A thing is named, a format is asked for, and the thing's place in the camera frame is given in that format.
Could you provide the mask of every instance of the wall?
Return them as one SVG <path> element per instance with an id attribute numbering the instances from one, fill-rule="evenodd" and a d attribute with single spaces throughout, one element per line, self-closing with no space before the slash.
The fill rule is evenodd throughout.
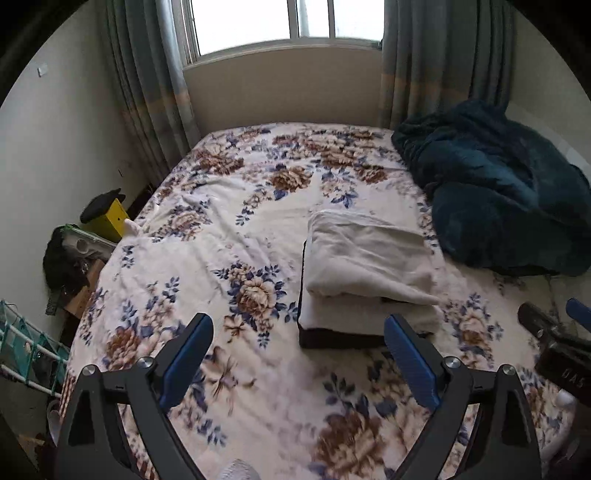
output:
<path id="1" fill-rule="evenodd" d="M 0 297 L 53 336 L 61 323 L 44 315 L 42 269 L 52 230 L 76 223 L 99 193 L 122 187 L 132 200 L 145 184 L 111 90 L 94 3 L 47 40 L 0 108 Z M 39 78 L 42 63 L 48 73 Z"/>
<path id="2" fill-rule="evenodd" d="M 533 122 L 555 144 L 562 142 L 559 150 L 572 163 L 591 162 L 591 100 L 550 42 L 520 13 L 515 28 L 514 106 L 508 115 Z"/>
<path id="3" fill-rule="evenodd" d="M 375 125 L 381 52 L 342 46 L 257 51 L 187 67 L 202 134 L 266 122 Z"/>

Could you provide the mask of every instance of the window pane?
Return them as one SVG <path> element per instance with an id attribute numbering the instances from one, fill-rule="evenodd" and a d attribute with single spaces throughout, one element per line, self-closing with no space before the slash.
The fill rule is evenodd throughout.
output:
<path id="1" fill-rule="evenodd" d="M 298 0 L 297 19 L 300 37 L 329 36 L 329 4 L 327 0 Z"/>
<path id="2" fill-rule="evenodd" d="M 334 0 L 337 37 L 381 40 L 384 36 L 384 0 Z"/>
<path id="3" fill-rule="evenodd" d="M 201 55 L 290 37 L 285 0 L 192 0 Z"/>

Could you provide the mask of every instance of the mattress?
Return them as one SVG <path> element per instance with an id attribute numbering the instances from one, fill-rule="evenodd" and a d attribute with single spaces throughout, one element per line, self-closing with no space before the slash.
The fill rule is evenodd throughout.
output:
<path id="1" fill-rule="evenodd" d="M 169 418 L 207 478 L 236 458 L 264 479 L 390 478 L 428 419 L 391 355 L 298 344 L 307 220 L 333 208 L 414 223 L 447 285 L 437 349 L 474 368 L 513 364 L 540 448 L 564 435 L 572 414 L 533 371 L 538 345 L 516 317 L 526 300 L 555 313 L 547 280 L 445 258 L 391 133 L 270 124 L 202 139 L 142 211 L 139 234 L 124 237 L 103 269 L 74 340 L 61 413 L 84 365 L 128 368 L 205 312 L 213 344 Z M 459 464 L 475 413 L 466 414 L 444 478 Z M 131 409 L 122 417 L 138 466 L 155 478 Z"/>

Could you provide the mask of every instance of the gray curtain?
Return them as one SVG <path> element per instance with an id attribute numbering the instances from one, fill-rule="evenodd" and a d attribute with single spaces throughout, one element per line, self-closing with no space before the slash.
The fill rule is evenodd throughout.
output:
<path id="1" fill-rule="evenodd" d="M 505 0 L 385 0 L 379 126 L 468 98 L 506 106 L 513 40 Z"/>
<path id="2" fill-rule="evenodd" d="M 144 171 L 159 185 L 200 139 L 170 0 L 100 0 L 107 58 Z"/>

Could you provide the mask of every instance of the window frame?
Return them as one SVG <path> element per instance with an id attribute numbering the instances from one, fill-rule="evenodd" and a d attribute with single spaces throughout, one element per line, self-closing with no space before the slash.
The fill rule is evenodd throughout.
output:
<path id="1" fill-rule="evenodd" d="M 195 65 L 211 63 L 222 59 L 228 59 L 248 53 L 287 50 L 299 47 L 353 47 L 363 50 L 376 50 L 380 48 L 380 41 L 366 40 L 363 38 L 336 38 L 335 28 L 335 3 L 327 0 L 329 14 L 328 37 L 300 37 L 297 19 L 297 0 L 287 1 L 287 14 L 290 26 L 290 37 L 282 40 L 270 40 L 257 43 L 239 45 L 232 48 L 214 51 L 201 55 L 199 53 L 199 40 L 193 19 L 193 6 L 191 0 L 172 0 L 173 18 L 177 36 L 178 47 L 181 53 L 183 68 Z"/>

